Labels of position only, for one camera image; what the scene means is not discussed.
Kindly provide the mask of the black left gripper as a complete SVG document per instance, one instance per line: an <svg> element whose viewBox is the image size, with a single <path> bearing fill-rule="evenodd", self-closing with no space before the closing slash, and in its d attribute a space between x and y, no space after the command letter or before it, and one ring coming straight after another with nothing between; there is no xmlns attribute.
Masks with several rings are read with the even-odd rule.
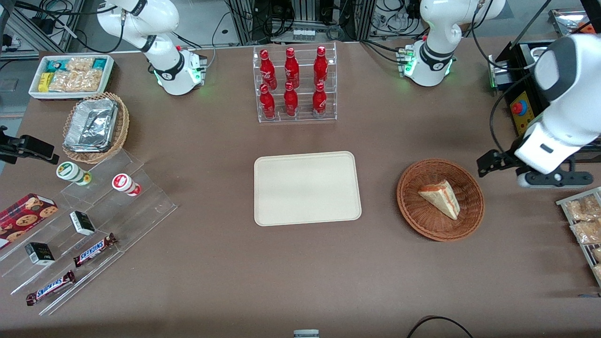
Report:
<svg viewBox="0 0 601 338"><path fill-rule="evenodd" d="M520 160L514 154L498 153L496 150L489 150L478 158L477 165L478 177L483 178L497 170L520 167Z"/></svg>

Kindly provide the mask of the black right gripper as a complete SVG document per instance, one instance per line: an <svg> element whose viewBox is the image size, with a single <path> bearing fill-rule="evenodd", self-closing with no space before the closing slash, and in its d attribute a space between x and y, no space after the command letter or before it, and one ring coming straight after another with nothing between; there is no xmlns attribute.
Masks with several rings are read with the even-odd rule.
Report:
<svg viewBox="0 0 601 338"><path fill-rule="evenodd" d="M54 154L52 144L30 135L22 135L20 138L11 137L5 134L7 129L6 126L0 127L0 160L2 162L15 164L21 150L22 158L33 158L50 164L58 164L60 157Z"/></svg>

